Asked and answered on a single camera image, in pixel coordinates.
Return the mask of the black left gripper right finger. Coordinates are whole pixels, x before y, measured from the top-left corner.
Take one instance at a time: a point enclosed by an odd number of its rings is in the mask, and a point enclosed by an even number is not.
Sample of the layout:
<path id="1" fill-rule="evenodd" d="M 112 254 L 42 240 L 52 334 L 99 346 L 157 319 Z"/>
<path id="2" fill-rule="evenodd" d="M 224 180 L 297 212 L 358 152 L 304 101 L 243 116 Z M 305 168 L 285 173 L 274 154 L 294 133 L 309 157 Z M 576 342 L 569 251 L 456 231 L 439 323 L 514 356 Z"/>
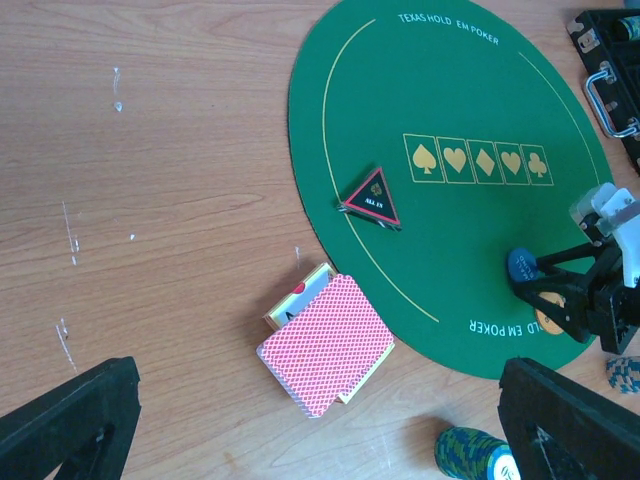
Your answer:
<path id="1" fill-rule="evenodd" d="M 523 479 L 637 479 L 639 416 L 530 359 L 506 362 L 500 422 Z"/>

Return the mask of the triangular all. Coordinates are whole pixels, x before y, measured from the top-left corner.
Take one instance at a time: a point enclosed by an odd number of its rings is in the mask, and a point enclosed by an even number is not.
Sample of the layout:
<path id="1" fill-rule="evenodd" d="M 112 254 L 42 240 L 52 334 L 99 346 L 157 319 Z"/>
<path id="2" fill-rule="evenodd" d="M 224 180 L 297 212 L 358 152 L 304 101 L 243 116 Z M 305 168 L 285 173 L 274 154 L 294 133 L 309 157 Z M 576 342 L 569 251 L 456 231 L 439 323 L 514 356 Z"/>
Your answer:
<path id="1" fill-rule="evenodd" d="M 382 228 L 400 231 L 402 224 L 395 207 L 383 169 L 378 166 L 340 201 L 337 210 L 378 224 Z"/>

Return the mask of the blue small blind button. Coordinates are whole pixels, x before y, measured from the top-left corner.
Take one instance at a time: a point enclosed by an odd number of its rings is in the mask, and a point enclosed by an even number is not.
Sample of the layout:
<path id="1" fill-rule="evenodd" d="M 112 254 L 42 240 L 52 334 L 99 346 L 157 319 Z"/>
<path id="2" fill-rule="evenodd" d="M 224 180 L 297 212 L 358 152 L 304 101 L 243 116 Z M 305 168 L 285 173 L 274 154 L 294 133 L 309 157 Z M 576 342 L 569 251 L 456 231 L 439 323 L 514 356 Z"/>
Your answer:
<path id="1" fill-rule="evenodd" d="M 518 247 L 511 250 L 507 255 L 506 266 L 512 288 L 539 277 L 536 257 L 526 248 Z"/>

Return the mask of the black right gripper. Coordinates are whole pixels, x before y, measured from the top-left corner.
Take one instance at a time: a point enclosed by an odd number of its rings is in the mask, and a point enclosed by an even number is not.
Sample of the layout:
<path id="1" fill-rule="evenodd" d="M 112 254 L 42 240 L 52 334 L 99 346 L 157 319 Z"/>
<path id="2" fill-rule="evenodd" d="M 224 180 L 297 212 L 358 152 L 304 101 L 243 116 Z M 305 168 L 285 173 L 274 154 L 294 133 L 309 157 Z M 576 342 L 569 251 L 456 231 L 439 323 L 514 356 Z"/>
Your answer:
<path id="1" fill-rule="evenodd" d="M 548 276 L 511 287 L 519 299 L 573 340 L 586 343 L 597 336 L 604 352 L 624 353 L 639 330 L 639 284 L 625 285 L 618 247 L 584 243 L 535 257 L 532 271 Z M 541 293 L 558 294 L 564 304 L 546 300 Z"/>

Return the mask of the green blue 50 chip stack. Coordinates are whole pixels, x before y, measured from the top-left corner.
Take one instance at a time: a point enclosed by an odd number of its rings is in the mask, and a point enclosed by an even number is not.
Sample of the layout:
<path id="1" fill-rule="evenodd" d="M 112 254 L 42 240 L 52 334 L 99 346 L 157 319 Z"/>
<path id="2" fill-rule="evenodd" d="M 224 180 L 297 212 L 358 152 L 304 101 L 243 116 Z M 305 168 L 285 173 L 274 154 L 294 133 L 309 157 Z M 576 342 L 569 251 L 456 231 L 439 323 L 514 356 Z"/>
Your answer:
<path id="1" fill-rule="evenodd" d="M 499 438 L 467 427 L 442 431 L 434 446 L 439 470 L 453 479 L 520 479 L 510 446 Z"/>

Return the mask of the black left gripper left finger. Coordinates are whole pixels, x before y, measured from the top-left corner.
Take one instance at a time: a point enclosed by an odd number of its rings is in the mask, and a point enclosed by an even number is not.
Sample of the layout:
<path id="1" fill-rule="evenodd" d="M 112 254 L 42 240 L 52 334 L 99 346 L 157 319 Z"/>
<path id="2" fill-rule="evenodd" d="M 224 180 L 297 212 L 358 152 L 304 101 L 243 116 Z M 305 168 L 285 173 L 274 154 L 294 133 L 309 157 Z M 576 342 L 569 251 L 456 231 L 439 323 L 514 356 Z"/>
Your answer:
<path id="1" fill-rule="evenodd" d="M 1 418 L 3 479 L 119 479 L 139 420 L 133 357 L 111 358 Z"/>

